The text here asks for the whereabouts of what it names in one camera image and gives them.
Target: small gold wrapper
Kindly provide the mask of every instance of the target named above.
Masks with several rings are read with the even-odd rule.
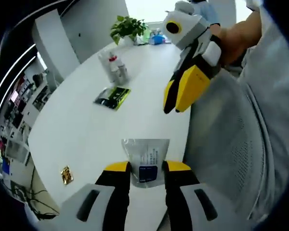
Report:
[[[61,171],[61,176],[62,176],[63,184],[65,185],[69,184],[74,179],[69,169],[69,166],[66,166],[65,168],[63,168],[63,170]]]

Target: led light strip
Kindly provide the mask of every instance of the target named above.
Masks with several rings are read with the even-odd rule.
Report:
[[[68,10],[68,8],[75,2],[75,0],[72,0],[71,3],[63,10],[63,12],[60,14],[60,16],[62,17],[63,14],[65,14],[65,12]]]
[[[30,61],[20,70],[20,72],[16,75],[15,79],[13,80],[13,82],[10,84],[10,86],[8,87],[7,91],[5,92],[2,101],[0,103],[0,109],[2,107],[3,102],[5,101],[5,97],[6,95],[9,93],[11,87],[13,86],[13,84],[15,83],[15,81],[18,79],[18,77],[20,76],[20,74],[27,68],[27,66],[29,66],[31,64],[31,62],[36,58],[36,56],[34,56],[32,59],[30,59]]]
[[[15,67],[15,65],[19,62],[19,60],[21,60],[25,54],[27,54],[32,48],[35,47],[35,44],[33,44],[31,47],[29,47],[16,61],[15,63],[11,66],[11,68],[8,70],[8,72],[5,74],[5,76],[3,77],[1,83],[0,83],[0,87],[2,86],[3,82],[5,81],[6,77],[9,75],[9,73],[12,71],[12,69]]]
[[[63,1],[67,1],[67,0],[59,0],[59,1],[53,2],[53,3],[49,4],[49,5],[46,5],[46,6],[43,6],[43,7],[39,8],[37,11],[32,12],[31,14],[29,14],[29,15],[27,15],[25,18],[23,18],[21,21],[19,21],[19,23],[17,23],[16,26],[14,26],[14,28],[17,27],[19,24],[21,24],[21,23],[22,23],[23,21],[25,21],[26,19],[28,19],[29,17],[35,15],[36,13],[38,13],[38,12],[40,12],[40,11],[42,11],[42,10],[50,7],[50,6],[56,5],[56,4],[58,4],[58,3],[61,3],[61,2],[63,2]]]

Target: desk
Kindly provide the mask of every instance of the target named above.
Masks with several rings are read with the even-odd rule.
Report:
[[[46,189],[62,202],[87,183],[95,183],[103,169],[127,160],[122,138],[170,139],[167,159],[182,161],[190,109],[166,115],[164,89],[179,61],[171,44],[122,48],[117,52],[132,80],[131,93],[118,111],[93,104],[110,85],[94,54],[52,94],[29,135],[29,147]],[[74,181],[65,186],[60,171],[69,165]],[[131,186],[125,230],[156,230],[165,214],[164,185]]]

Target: white pillar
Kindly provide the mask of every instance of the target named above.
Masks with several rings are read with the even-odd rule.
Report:
[[[32,37],[49,71],[58,80],[67,78],[80,65],[57,10],[35,20]]]

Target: white bottle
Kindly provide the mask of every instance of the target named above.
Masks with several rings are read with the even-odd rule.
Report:
[[[112,79],[114,80],[113,82],[115,84],[120,85],[123,81],[122,81],[120,69],[115,62],[116,60],[117,60],[116,56],[112,56],[111,58],[109,58],[109,63],[110,63],[109,65],[110,65]]]
[[[109,62],[109,58],[111,58],[111,53],[109,51],[101,51],[98,53],[98,59],[100,60],[107,76],[108,79],[111,83],[115,83],[115,78],[113,76],[113,74],[111,73],[111,69],[110,69],[110,62]]]
[[[120,73],[121,73],[121,79],[122,79],[121,84],[127,83],[129,81],[129,75],[127,73],[127,68],[126,68],[125,64],[118,57],[115,60],[115,62],[116,62],[117,66],[120,70]]]

